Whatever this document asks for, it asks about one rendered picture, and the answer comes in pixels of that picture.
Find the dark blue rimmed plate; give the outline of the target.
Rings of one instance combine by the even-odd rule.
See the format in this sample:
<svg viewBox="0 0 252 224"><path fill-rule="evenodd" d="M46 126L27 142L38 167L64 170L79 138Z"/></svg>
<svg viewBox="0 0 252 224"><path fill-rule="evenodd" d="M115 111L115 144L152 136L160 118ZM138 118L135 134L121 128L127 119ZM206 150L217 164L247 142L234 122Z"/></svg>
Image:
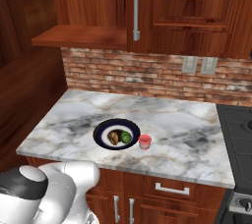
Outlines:
<svg viewBox="0 0 252 224"><path fill-rule="evenodd" d="M116 132L120 137L120 134L123 132L129 132L132 136L132 140L129 143L118 142L117 145L113 145L109 139L108 134L110 132ZM94 141L101 147L109 150L123 150L133 146L140 136L139 127L132 121L127 119L108 119L100 124L98 124L93 133Z"/></svg>

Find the green avocado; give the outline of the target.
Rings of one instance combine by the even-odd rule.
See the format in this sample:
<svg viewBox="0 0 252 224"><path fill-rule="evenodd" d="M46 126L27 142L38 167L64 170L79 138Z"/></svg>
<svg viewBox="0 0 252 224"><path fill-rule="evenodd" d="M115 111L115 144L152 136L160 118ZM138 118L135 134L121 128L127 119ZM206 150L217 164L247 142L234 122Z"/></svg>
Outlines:
<svg viewBox="0 0 252 224"><path fill-rule="evenodd" d="M123 143L129 143L132 140L132 136L129 132L123 131L120 134L119 140Z"/></svg>

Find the brown bread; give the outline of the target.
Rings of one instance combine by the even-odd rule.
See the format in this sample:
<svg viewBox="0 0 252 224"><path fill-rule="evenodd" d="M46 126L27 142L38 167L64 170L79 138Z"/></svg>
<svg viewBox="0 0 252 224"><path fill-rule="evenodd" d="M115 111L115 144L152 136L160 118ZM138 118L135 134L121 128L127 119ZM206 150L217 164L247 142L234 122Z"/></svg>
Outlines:
<svg viewBox="0 0 252 224"><path fill-rule="evenodd" d="M117 145L118 144L118 142L119 142L119 136L118 136L118 134L116 132L110 132L107 137L108 137L109 141L113 145Z"/></svg>

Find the pink jam jar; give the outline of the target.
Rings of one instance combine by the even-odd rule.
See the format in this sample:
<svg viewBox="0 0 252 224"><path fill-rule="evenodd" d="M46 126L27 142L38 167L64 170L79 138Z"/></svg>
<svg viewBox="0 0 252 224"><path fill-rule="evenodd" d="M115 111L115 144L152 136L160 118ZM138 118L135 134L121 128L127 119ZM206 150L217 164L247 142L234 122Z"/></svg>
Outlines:
<svg viewBox="0 0 252 224"><path fill-rule="evenodd" d="M139 136L139 147L141 149L149 149L152 143L152 138L149 135L143 134Z"/></svg>

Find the wooden base cupboard door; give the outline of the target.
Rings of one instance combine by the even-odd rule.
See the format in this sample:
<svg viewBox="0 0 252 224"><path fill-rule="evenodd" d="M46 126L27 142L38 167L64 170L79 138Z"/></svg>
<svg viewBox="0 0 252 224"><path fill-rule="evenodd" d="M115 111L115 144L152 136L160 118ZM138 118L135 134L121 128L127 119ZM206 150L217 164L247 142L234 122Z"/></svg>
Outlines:
<svg viewBox="0 0 252 224"><path fill-rule="evenodd" d="M216 211L136 196L127 198L127 224L130 224L129 198L135 200L134 224L218 224Z"/></svg>
<svg viewBox="0 0 252 224"><path fill-rule="evenodd" d="M87 203L100 224L116 224L113 196L119 196L118 224L124 224L124 183L120 171L100 169L98 184L87 192Z"/></svg>

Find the tall wooden side panel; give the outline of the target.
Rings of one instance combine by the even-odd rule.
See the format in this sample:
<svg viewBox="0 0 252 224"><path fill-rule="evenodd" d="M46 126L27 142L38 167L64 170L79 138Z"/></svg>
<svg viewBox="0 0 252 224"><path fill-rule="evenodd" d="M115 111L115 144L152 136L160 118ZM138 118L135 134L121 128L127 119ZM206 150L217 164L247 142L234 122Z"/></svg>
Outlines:
<svg viewBox="0 0 252 224"><path fill-rule="evenodd" d="M0 173L27 162L17 147L67 90L61 50L32 44L56 25L53 0L0 0Z"/></svg>

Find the black hob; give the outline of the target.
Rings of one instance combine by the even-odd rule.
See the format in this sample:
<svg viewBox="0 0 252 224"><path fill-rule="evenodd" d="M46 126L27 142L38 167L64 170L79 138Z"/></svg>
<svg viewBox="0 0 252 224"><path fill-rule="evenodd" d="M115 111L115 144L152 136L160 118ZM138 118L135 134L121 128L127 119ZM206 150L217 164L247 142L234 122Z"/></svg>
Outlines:
<svg viewBox="0 0 252 224"><path fill-rule="evenodd" d="M224 142L235 181L221 203L220 224L252 224L252 209L239 204L252 199L252 107L217 106Z"/></svg>

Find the wooden drawer front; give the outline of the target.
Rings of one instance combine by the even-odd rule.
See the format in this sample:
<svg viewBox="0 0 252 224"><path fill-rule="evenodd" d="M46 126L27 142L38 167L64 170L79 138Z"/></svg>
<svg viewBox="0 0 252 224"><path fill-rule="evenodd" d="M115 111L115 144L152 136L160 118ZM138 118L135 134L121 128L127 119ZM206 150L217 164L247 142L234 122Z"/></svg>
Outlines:
<svg viewBox="0 0 252 224"><path fill-rule="evenodd" d="M225 193L225 188L201 185L197 183L190 183L178 180L170 180L158 177L145 177L145 194L147 196L155 196L159 198L174 199L186 202L192 202L197 207L215 210L221 205L222 198ZM171 194L161 191L156 191L156 183L161 183L163 187L183 190L184 188L190 189L189 196L178 194Z"/></svg>

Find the black hob knob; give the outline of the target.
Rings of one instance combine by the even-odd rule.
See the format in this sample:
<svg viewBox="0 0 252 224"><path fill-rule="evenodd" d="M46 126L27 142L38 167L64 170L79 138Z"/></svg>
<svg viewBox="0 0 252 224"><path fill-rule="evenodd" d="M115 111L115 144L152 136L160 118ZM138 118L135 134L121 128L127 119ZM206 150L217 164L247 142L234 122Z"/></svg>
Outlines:
<svg viewBox="0 0 252 224"><path fill-rule="evenodd" d="M246 212L249 212L252 209L252 199L250 198L241 199L239 204L245 209Z"/></svg>

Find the grey wall outlet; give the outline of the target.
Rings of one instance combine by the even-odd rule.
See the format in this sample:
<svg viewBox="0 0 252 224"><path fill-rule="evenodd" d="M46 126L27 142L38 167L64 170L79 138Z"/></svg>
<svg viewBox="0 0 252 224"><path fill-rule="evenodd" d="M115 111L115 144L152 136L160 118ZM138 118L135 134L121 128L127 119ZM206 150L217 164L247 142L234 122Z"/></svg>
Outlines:
<svg viewBox="0 0 252 224"><path fill-rule="evenodd" d="M204 57L202 61L201 74L213 75L216 71L218 59L216 57Z"/></svg>
<svg viewBox="0 0 252 224"><path fill-rule="evenodd" d="M195 74L197 69L197 56L184 56L182 63L182 73Z"/></svg>

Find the open wooden wall cabinet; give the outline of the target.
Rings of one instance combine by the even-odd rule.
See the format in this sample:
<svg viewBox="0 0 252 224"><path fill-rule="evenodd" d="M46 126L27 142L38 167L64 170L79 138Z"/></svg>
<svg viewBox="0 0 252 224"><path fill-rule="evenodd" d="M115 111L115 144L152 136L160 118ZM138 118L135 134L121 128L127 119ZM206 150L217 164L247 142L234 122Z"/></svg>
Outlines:
<svg viewBox="0 0 252 224"><path fill-rule="evenodd" d="M22 0L34 45L125 50L126 0Z"/></svg>

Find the wooden wall cabinet door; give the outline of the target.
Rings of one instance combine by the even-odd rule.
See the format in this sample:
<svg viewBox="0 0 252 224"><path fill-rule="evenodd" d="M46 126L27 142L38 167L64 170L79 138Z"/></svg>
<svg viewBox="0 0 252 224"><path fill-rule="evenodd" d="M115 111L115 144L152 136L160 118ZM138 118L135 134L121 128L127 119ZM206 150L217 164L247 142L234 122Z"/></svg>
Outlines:
<svg viewBox="0 0 252 224"><path fill-rule="evenodd" d="M247 59L252 50L252 0L139 0L138 41L133 10L126 0L131 52Z"/></svg>

